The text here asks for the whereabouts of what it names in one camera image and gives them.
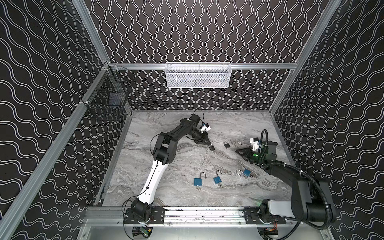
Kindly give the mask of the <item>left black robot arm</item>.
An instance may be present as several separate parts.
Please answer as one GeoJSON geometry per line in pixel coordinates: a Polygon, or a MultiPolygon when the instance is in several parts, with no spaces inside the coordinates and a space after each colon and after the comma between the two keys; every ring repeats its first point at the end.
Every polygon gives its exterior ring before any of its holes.
{"type": "Polygon", "coordinates": [[[128,199],[131,202],[128,216],[132,216],[139,223],[150,221],[156,190],[165,170],[176,157],[179,141],[187,136],[195,144],[208,146],[210,151],[214,151],[215,147],[209,139],[209,130],[210,126],[204,123],[204,119],[193,113],[189,118],[181,119],[173,130],[156,135],[156,144],[150,149],[153,164],[149,176],[141,192],[128,199]]]}

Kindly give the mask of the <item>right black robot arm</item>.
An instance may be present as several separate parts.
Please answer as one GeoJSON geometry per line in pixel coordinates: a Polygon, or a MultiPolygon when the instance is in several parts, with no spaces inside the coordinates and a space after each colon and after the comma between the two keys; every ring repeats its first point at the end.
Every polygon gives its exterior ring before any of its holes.
{"type": "Polygon", "coordinates": [[[291,199],[263,200],[259,216],[270,222],[277,217],[295,219],[323,230],[337,218],[337,211],[327,181],[316,179],[298,168],[277,160],[277,145],[272,141],[251,139],[250,147],[235,150],[243,160],[291,187],[291,199]]]}

